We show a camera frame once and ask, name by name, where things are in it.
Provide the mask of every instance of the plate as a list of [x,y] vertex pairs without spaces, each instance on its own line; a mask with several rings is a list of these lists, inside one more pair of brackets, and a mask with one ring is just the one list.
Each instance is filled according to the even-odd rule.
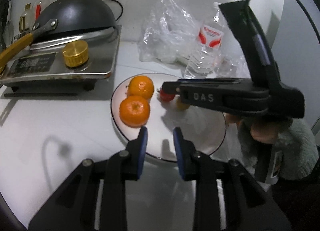
[[[146,153],[160,160],[176,162],[172,131],[179,126],[186,140],[194,143],[197,150],[213,154],[222,144],[226,134],[226,122],[221,112],[190,106],[185,111],[176,108],[177,97],[168,103],[160,102],[157,89],[164,81],[176,81],[179,78],[169,74],[146,73],[155,86],[150,100],[151,113],[147,124],[148,144]],[[126,126],[119,117],[120,103],[127,97],[127,86],[130,80],[123,81],[114,91],[111,98],[111,114],[119,133],[125,140],[136,139],[139,128]]]

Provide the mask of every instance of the red and white label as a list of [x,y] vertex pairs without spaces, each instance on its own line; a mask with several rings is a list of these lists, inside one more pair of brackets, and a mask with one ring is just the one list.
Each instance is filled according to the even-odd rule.
[[199,40],[207,47],[219,49],[223,35],[224,32],[221,32],[213,27],[203,25],[199,32]]

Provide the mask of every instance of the red tomato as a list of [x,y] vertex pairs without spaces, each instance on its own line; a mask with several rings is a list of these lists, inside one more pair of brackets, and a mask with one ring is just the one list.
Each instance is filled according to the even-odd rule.
[[175,94],[166,94],[162,89],[160,90],[159,94],[160,94],[160,99],[163,102],[170,102],[176,96]]

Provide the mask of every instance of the white table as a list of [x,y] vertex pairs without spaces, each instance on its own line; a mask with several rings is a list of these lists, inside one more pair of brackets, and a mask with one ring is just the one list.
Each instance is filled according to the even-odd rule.
[[[124,149],[111,122],[111,94],[126,78],[151,71],[181,76],[183,67],[140,62],[136,43],[121,42],[114,77],[79,97],[10,100],[0,89],[0,192],[25,227],[83,159]],[[229,157],[226,147],[218,157]],[[171,163],[145,162],[140,181],[126,189],[130,231],[192,230],[194,183],[183,182]]]

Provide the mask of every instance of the screw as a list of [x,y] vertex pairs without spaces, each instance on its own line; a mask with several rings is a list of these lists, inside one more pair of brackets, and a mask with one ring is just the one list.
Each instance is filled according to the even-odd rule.
[[229,162],[234,167],[237,167],[239,165],[239,162],[236,159],[231,159]]
[[122,150],[119,153],[120,157],[127,157],[129,155],[129,152],[127,150]]
[[195,151],[192,156],[199,159],[201,157],[201,153],[199,151]]
[[92,160],[91,159],[85,159],[83,162],[82,162],[82,165],[84,167],[88,167],[92,164]]

